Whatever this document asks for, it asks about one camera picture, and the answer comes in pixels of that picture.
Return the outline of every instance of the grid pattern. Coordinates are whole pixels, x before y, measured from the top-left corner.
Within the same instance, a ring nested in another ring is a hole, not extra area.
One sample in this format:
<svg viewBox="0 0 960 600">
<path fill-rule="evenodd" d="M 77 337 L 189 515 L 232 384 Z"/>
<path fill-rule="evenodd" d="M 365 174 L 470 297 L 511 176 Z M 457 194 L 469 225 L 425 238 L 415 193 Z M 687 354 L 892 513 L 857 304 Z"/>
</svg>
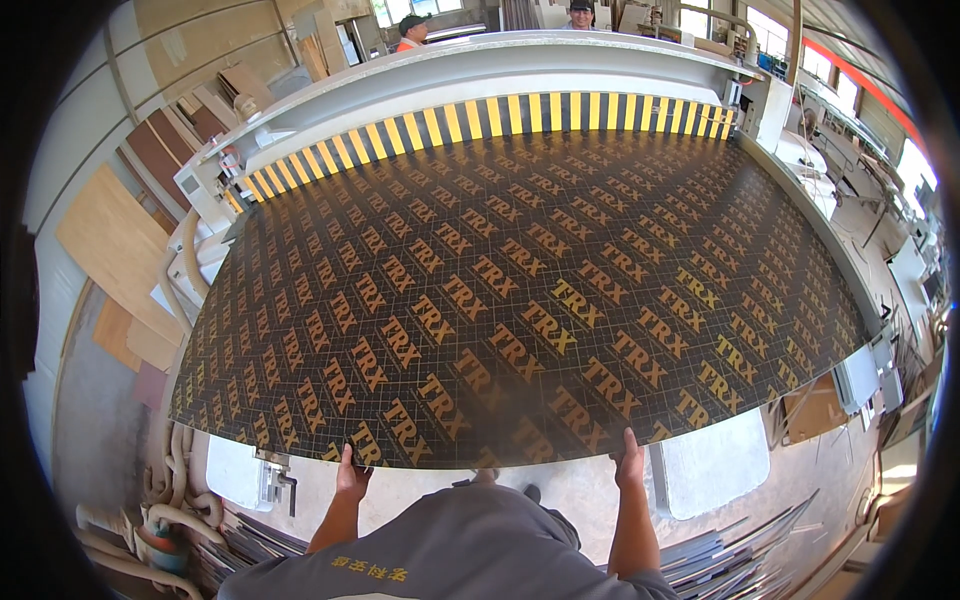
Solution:
<svg viewBox="0 0 960 600">
<path fill-rule="evenodd" d="M 404 468 L 607 453 L 795 390 L 867 339 L 735 143 L 541 132 L 426 148 L 258 204 L 171 418 Z"/>
<path fill-rule="evenodd" d="M 498 96 L 408 112 L 334 135 L 251 173 L 244 183 L 263 202 L 373 160 L 465 140 L 594 130 L 727 139 L 732 124 L 731 108 L 661 96 L 612 92 Z"/>
</svg>

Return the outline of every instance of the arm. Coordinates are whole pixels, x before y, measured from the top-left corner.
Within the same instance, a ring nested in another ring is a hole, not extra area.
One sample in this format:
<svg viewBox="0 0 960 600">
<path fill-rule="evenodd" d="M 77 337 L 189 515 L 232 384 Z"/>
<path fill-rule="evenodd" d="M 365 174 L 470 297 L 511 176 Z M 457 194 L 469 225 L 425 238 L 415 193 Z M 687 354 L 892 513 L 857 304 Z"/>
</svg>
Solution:
<svg viewBox="0 0 960 600">
<path fill-rule="evenodd" d="M 344 452 L 337 467 L 337 491 L 333 494 L 330 508 L 326 509 L 324 522 L 313 534 L 306 547 L 307 554 L 313 554 L 341 541 L 357 539 L 357 517 L 360 512 L 360 500 L 367 495 L 367 484 L 373 475 L 373 469 L 366 472 L 355 467 L 351 458 L 353 448 L 344 444 Z"/>
<path fill-rule="evenodd" d="M 636 444 L 634 430 L 623 431 L 626 445 L 616 461 L 615 481 L 620 488 L 620 510 L 610 549 L 607 574 L 618 579 L 644 569 L 660 569 L 660 545 L 647 512 L 647 491 L 643 488 L 643 448 Z"/>
</svg>

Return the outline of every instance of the hand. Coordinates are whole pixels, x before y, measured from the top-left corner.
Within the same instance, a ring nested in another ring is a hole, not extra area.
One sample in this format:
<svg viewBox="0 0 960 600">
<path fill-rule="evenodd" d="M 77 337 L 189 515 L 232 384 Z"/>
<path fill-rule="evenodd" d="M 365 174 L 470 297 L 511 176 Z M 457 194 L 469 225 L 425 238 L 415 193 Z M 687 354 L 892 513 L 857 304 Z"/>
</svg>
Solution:
<svg viewBox="0 0 960 600">
<path fill-rule="evenodd" d="M 615 452 L 610 457 L 616 462 L 616 475 L 613 481 L 620 490 L 633 488 L 643 490 L 643 448 L 636 443 L 634 429 L 623 430 L 623 452 Z"/>
<path fill-rule="evenodd" d="M 367 484 L 370 483 L 373 468 L 355 467 L 352 459 L 353 447 L 350 444 L 344 444 L 340 466 L 337 467 L 337 495 L 359 502 L 367 495 Z"/>
</svg>

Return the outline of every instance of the window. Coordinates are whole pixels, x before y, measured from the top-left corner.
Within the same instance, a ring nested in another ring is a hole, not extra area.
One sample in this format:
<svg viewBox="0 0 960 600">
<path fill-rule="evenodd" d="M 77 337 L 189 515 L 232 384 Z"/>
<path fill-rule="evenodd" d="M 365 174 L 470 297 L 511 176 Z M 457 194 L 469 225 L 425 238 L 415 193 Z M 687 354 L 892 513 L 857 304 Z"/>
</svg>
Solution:
<svg viewBox="0 0 960 600">
<path fill-rule="evenodd" d="M 837 82 L 837 96 L 840 96 L 840 108 L 847 114 L 853 114 L 853 105 L 856 104 L 856 92 L 859 88 L 846 73 L 840 74 Z"/>
<path fill-rule="evenodd" d="M 897 165 L 897 174 L 903 180 L 903 196 L 910 207 L 921 219 L 925 217 L 924 209 L 917 202 L 917 186 L 926 180 L 930 189 L 937 189 L 937 176 L 920 152 L 917 145 L 909 137 L 903 142 L 903 154 L 900 155 L 900 164 Z"/>
<path fill-rule="evenodd" d="M 747 7 L 747 22 L 756 30 L 756 46 L 779 59 L 786 59 L 786 28 L 754 7 Z"/>
<path fill-rule="evenodd" d="M 804 48 L 804 62 L 801 66 L 804 68 L 804 71 L 816 75 L 824 82 L 829 78 L 830 69 L 833 67 L 827 57 L 810 47 Z"/>
<path fill-rule="evenodd" d="M 709 0 L 686 0 L 684 4 L 690 6 L 695 6 L 701 9 L 710 8 Z M 709 27 L 710 17 L 706 16 L 702 12 L 695 11 L 680 11 L 680 29 L 687 32 L 688 34 L 693 34 L 696 37 L 706 37 L 709 38 L 708 27 Z"/>
<path fill-rule="evenodd" d="M 428 12 L 458 11 L 464 7 L 463 0 L 372 0 L 373 13 L 381 28 L 391 27 L 410 14 L 426 16 Z"/>
</svg>

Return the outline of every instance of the man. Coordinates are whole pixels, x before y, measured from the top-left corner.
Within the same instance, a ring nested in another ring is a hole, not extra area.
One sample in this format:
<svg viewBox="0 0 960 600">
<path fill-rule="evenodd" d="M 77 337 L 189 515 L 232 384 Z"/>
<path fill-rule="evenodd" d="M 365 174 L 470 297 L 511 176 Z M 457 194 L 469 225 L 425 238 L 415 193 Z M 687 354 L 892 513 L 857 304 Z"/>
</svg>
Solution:
<svg viewBox="0 0 960 600">
<path fill-rule="evenodd" d="M 589 0 L 570 0 L 570 22 L 561 29 L 595 32 L 593 27 L 593 3 Z"/>
<path fill-rule="evenodd" d="M 433 16 L 432 13 L 428 13 L 427 16 L 408 14 L 400 20 L 400 25 L 397 27 L 400 29 L 401 38 L 400 44 L 396 47 L 398 52 L 413 50 L 423 45 L 428 33 L 426 22 L 431 16 Z"/>
<path fill-rule="evenodd" d="M 424 496 L 358 539 L 357 515 L 371 471 L 352 466 L 353 450 L 345 445 L 336 493 L 307 554 L 239 571 L 224 581 L 219 598 L 676 600 L 660 574 L 643 449 L 629 427 L 623 441 L 624 451 L 612 455 L 620 509 L 607 575 L 577 552 L 576 530 L 566 519 L 537 504 L 538 492 L 497 486 L 491 469 Z"/>
</svg>

